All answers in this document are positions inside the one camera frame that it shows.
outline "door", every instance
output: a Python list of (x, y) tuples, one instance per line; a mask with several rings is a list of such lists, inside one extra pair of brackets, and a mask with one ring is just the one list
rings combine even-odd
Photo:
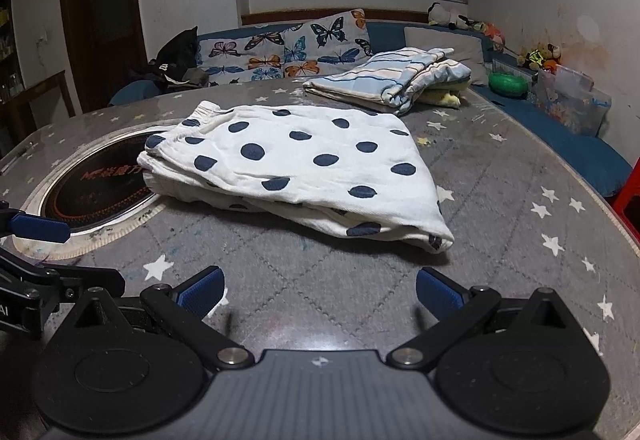
[(105, 108), (146, 62), (138, 0), (60, 0), (66, 48), (82, 110)]

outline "red chair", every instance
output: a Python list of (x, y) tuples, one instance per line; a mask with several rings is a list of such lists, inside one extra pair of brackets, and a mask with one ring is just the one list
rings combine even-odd
[(640, 160), (613, 202), (613, 210), (640, 242)]

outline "plastic storage box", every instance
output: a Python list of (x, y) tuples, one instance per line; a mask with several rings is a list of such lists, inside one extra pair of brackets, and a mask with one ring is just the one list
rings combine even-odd
[(572, 133), (596, 136), (602, 119), (611, 107), (611, 97), (595, 88), (589, 91), (587, 88), (590, 84), (579, 75), (574, 75), (571, 80), (562, 78), (558, 84), (555, 75), (540, 70), (534, 88), (535, 103)]

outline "round black induction cooktop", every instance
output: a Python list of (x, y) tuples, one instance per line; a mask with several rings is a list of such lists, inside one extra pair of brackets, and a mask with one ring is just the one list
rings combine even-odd
[(41, 215), (79, 232), (106, 224), (150, 198), (136, 159), (154, 133), (123, 138), (81, 159), (55, 182)]

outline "butterfly pillow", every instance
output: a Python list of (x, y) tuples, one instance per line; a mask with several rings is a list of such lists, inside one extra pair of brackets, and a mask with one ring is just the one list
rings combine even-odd
[(230, 84), (282, 78), (284, 40), (279, 32), (200, 42), (200, 65), (209, 83)]
[(372, 55), (361, 9), (295, 25), (282, 35), (285, 77), (337, 74)]

